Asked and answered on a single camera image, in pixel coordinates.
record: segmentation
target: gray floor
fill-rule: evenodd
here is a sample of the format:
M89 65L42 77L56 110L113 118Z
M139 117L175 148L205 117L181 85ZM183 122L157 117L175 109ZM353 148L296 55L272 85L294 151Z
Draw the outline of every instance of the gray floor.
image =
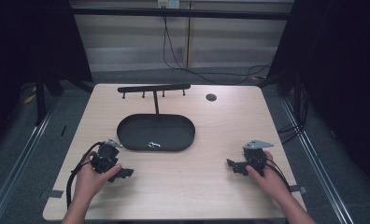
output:
M197 69L198 72L211 70L246 74L248 68ZM211 84L211 82L201 78L200 75L187 74L173 69L107 72L93 74L93 76L94 84L102 82ZM233 84L243 78L227 75L203 76L220 84ZM249 78L241 85L253 85L255 83L256 81ZM40 138L35 152L31 155L31 159L0 217L0 223L55 223L43 219L42 211L47 200L41 198L40 195L43 191L52 189L90 97L89 93L70 83L64 82L63 86L64 94L61 97L54 98L48 95L48 105L52 105L55 100L57 100L57 104L51 112L49 124ZM29 91L30 89L27 89L21 93L21 102ZM276 86L270 85L263 88L263 95L277 129L288 125L290 120L281 99L278 97ZM19 102L8 123L7 133L0 141L0 189L19 158L28 137L34 130L36 102L33 101L28 105L23 105L21 102ZM343 198L353 222L370 223L370 183L351 161L342 144L332 138L330 129L324 124L323 118L312 106L308 113L306 132L329 177L331 177L338 193ZM300 141L293 138L284 145L284 149L298 185L307 189L303 198L310 215L319 223L340 223ZM284 223L284 220L257 220L255 222ZM252 221L209 220L206 223L252 223Z

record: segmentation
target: wooden table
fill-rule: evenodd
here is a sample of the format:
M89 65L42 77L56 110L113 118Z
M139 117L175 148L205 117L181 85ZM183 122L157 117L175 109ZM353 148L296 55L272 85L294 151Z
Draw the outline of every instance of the wooden table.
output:
M153 95L117 92L121 84L99 84L78 126L59 173L55 190L65 191L71 170L94 143L109 138L132 114L155 113ZM210 102L209 93L217 96ZM195 126L193 144L180 152L138 152L119 148L119 163L133 176L106 183L94 197L86 219L191 220L284 217L279 206L249 176L234 174L226 159L243 161L242 146L251 139L273 143L267 148L290 185L295 180L262 92L257 87L199 86L159 94L161 114L179 114ZM299 192L294 197L304 205ZM47 220L63 219L63 197L49 198Z

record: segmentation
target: finger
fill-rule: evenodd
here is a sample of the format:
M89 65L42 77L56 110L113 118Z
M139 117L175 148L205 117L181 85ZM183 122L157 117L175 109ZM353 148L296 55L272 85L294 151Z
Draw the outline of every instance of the finger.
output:
M264 154L266 155L266 158L267 158L266 163L273 166L274 164L272 163L273 161L272 154L269 151L264 151Z
M89 152L89 154L87 154L87 156L83 160L83 163L86 163L86 162L90 161L91 160L90 157L94 156L95 154L97 154L97 152L95 152L95 151Z
M121 169L121 165L120 164L116 164L115 166L113 166L112 168L110 168L108 171L106 171L105 173L103 173L102 174L102 177L105 180L108 180L112 176L114 176L115 174L117 174L120 169Z
M250 165L246 166L247 171L249 172L249 175L252 176L254 179L258 180L262 178L260 174Z

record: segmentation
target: white wall panel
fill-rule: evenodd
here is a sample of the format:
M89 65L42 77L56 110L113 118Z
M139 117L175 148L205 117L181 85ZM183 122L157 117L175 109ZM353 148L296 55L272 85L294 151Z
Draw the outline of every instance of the white wall panel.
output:
M155 8L157 0L72 0L71 4ZM180 1L180 7L290 12L292 1ZM163 57L163 18L76 15L76 20L92 72L167 67ZM269 63L285 24L285 21L167 18L176 58L181 65L189 67ZM165 58L174 65L168 40L166 44Z

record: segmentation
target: cable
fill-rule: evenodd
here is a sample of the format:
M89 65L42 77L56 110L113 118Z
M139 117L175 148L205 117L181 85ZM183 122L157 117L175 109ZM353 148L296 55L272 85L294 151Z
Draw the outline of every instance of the cable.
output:
M165 46L166 46L166 40L168 40L169 42L169 45L170 45L170 49L171 49L171 53L173 55L173 58L174 58L174 61L177 65L177 67L174 67L172 65L170 65L166 58L165 58ZM187 72L187 73L190 73L190 74L193 74L193 75L196 75L196 76L199 76L200 78L208 81L208 82L211 82L211 83L214 83L214 84L218 84L218 85L238 85L238 84L241 84L245 81L247 81L247 79L249 79L250 76L252 75L256 75L260 72L262 72L265 68L267 67L270 67L270 64L271 63L268 63L268 64L264 64L264 65L254 65L252 67L249 68L248 72L246 74L234 74L234 73L218 73L218 72L194 72L190 69L186 69L186 68L183 68L179 63L178 63L178 60L177 60L177 57L174 53L174 49L173 49L173 45L172 45L172 42L171 42L171 37L170 37L170 34L168 32L168 28L167 28L167 18L164 17L164 48L163 48L163 54L164 54L164 63L172 68L172 69L176 69L176 70L182 70L184 72ZM256 72L253 72L251 73L250 71L255 68L255 67L261 67L261 69L259 69L258 71ZM241 79L240 81L237 81L235 83L219 83L219 82L216 82L216 81L213 81L211 79L208 79L206 77L203 77L202 75L225 75L225 76L235 76L235 77L244 77L243 79Z
M293 123L285 125L284 127L282 127L281 129L279 129L277 131L277 133L287 133L287 132L293 131L293 133L291 133L291 134L288 134L284 137L280 137L280 140L282 141L282 143L281 143L282 145L291 141L296 135L298 135L299 132L301 132L305 128L307 114L308 114L309 96L306 92L305 87L301 87L301 88L302 88L302 91L301 91L301 93L302 93L301 94L301 97L302 97L302 99L301 99L302 112L301 112L301 115L300 115L300 120L296 125L294 125L291 128L286 129L288 126L293 125Z
M96 146L101 146L101 142L97 142L95 143L94 145L92 145L85 154L83 154L83 157L82 159L80 160L80 162L78 163L77 167L75 167L75 169L73 171L71 171L71 175L69 176L68 178L68 182L66 183L66 208L68 209L69 208L69 205L71 204L72 202L72 199L71 199L71 188L72 188L72 182L74 181L74 178L75 176L77 175L77 173L80 171L80 169L82 168L83 165L89 163L88 162L84 162L84 160L86 159L87 155L89 155L89 153L93 150L93 148L95 148Z
M284 183L284 185L285 185L285 187L287 188L287 190L289 191L289 192L291 192L291 188L290 188L290 184L288 183L288 181L287 181L287 179L285 178L285 176L284 176L284 174L282 173L282 171L281 171L281 169L278 167L278 165L274 162L274 161L272 161L272 160L270 160L270 159L267 159L266 158L266 160L267 161L270 161L270 162L272 162L273 163L273 165L271 165L271 164L269 164L269 163L267 163L267 161L261 161L261 160L259 160L259 159L257 159L257 158L255 158L255 157L252 157L252 156L250 156L252 159L254 159L254 161L256 161L256 162L258 162L258 163L262 163L263 165L265 165L265 166L267 166L267 167L269 167L269 168L271 168L280 178L281 178L281 180L283 181L283 183Z

